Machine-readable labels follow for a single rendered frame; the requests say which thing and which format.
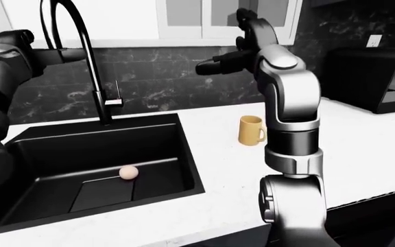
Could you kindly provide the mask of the black rectangular sink basin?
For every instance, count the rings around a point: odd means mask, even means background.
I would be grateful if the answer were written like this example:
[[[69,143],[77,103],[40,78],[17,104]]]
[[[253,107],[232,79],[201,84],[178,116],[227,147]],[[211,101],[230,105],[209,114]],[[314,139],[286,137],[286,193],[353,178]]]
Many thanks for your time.
[[[177,114],[30,127],[2,143],[0,233],[204,193]],[[138,168],[132,180],[123,166]]]

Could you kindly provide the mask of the black countertop appliance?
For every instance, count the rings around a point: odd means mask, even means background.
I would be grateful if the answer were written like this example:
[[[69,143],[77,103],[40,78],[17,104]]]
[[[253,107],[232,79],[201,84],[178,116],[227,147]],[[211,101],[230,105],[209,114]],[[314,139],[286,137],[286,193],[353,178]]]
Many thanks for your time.
[[[395,48],[329,51],[320,77],[322,95],[374,114],[395,113]]]

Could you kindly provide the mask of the black gooseneck sink spout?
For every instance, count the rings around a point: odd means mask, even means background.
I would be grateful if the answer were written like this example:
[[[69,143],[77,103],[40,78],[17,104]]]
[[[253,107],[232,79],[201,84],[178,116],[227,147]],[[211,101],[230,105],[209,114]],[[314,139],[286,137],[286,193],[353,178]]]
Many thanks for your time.
[[[93,98],[97,114],[102,125],[109,125],[112,121],[110,111],[106,106],[106,92],[103,90],[95,61],[91,40],[84,20],[72,0],[40,0],[40,23],[46,44],[49,49],[62,49],[62,42],[58,32],[56,10],[62,5],[68,12],[79,34],[82,48],[86,54],[86,64],[93,85]]]

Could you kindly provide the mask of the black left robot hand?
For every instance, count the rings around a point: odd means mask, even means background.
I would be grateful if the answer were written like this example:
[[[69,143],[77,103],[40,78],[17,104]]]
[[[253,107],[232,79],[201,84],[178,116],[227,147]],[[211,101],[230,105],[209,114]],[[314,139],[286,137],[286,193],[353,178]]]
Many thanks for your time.
[[[32,77],[43,75],[47,66],[76,62],[86,59],[84,49],[33,49],[34,35],[29,30],[0,32],[0,44],[13,45],[26,55],[32,67]]]

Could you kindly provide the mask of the white glass-front cabinet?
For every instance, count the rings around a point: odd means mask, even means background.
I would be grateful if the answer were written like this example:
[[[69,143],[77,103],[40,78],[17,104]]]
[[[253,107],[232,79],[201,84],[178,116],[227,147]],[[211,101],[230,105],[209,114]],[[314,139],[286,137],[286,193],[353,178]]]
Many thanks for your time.
[[[303,0],[72,0],[96,48],[229,47],[243,32],[239,8],[273,26],[282,45],[292,45]],[[41,0],[0,0],[0,32],[30,30],[35,48],[47,46]]]

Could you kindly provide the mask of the beige egg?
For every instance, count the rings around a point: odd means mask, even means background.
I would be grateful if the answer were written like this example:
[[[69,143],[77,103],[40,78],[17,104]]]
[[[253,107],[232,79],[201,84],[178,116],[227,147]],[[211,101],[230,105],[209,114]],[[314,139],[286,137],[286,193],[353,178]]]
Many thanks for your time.
[[[126,165],[120,168],[119,176],[124,180],[132,180],[139,175],[138,168],[131,165]]]

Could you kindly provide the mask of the yellow ceramic mug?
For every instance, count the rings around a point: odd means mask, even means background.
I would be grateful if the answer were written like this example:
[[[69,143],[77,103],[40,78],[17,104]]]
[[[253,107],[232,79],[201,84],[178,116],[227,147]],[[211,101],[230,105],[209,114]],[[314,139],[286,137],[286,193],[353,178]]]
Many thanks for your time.
[[[263,121],[260,117],[246,115],[240,118],[238,142],[253,146],[266,140],[266,137],[267,133],[263,128]]]

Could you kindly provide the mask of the white wall power outlet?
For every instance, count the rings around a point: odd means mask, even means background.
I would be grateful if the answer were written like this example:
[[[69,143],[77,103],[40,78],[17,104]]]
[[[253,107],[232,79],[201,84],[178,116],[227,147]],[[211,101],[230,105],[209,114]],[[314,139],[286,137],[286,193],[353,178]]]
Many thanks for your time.
[[[380,45],[382,34],[371,34],[366,47],[378,47]]]

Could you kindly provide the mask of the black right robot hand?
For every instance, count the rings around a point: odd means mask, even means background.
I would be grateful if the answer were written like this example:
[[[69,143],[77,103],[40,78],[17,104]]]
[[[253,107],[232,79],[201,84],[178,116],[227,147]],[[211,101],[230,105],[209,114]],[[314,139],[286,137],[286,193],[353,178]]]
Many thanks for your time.
[[[239,8],[236,11],[238,27],[244,36],[235,40],[236,51],[214,56],[195,66],[198,75],[226,75],[247,69],[254,71],[254,61],[260,50],[268,45],[278,44],[274,28],[264,18],[259,18],[256,12]]]

